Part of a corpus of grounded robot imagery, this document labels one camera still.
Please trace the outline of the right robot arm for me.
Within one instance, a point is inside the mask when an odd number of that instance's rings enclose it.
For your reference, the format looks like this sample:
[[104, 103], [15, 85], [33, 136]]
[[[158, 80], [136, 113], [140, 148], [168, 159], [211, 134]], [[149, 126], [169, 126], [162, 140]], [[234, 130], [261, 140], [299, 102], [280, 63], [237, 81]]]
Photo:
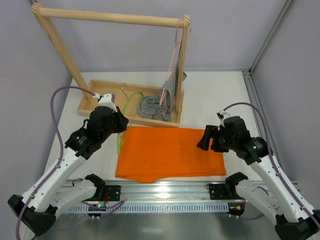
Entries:
[[226, 179], [235, 194], [252, 203], [274, 225], [282, 240], [306, 240], [320, 231], [320, 211], [299, 193], [280, 167], [277, 158], [269, 154], [267, 142], [251, 137], [239, 116], [218, 114], [220, 124], [213, 126], [211, 149], [215, 152], [234, 151], [263, 180], [270, 194], [264, 193], [241, 172]]

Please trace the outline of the orange trousers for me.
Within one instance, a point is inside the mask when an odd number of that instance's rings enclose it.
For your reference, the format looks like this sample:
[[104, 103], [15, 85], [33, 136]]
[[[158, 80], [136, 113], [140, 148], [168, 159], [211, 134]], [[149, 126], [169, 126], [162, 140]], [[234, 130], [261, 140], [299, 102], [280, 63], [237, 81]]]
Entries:
[[197, 147], [203, 134], [202, 129], [132, 126], [122, 135], [115, 176], [144, 184], [225, 176], [223, 154]]

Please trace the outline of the green plastic hanger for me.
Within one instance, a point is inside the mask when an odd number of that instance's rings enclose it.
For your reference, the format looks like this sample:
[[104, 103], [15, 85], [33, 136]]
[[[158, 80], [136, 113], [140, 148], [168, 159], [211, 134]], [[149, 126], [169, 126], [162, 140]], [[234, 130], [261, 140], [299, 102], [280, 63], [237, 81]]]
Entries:
[[[144, 94], [140, 91], [136, 91], [136, 92], [133, 92], [130, 96], [127, 96], [127, 94], [124, 92], [124, 86], [127, 86], [127, 85], [124, 83], [121, 87], [122, 93], [125, 95], [125, 99], [126, 99], [124, 107], [122, 108], [122, 113], [125, 115], [127, 113], [127, 109], [129, 107], [133, 97], [138, 96], [139, 103], [141, 103], [142, 98], [144, 97]], [[120, 156], [120, 154], [121, 154], [121, 148], [124, 145], [124, 143], [125, 143], [125, 140], [123, 140], [123, 134], [118, 133], [117, 134], [117, 155], [118, 156]]]

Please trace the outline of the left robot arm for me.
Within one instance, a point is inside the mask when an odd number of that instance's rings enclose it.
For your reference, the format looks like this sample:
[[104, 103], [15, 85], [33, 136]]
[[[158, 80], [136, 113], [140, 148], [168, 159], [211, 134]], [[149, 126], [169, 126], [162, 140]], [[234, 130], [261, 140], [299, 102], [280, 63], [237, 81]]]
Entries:
[[93, 173], [61, 195], [57, 192], [110, 135], [126, 131], [128, 123], [129, 120], [117, 106], [98, 106], [91, 112], [83, 125], [61, 144], [60, 156], [41, 178], [25, 193], [14, 194], [7, 201], [17, 216], [16, 239], [21, 238], [21, 224], [28, 227], [35, 237], [41, 236], [73, 205], [85, 200], [103, 199], [108, 187], [103, 179]]

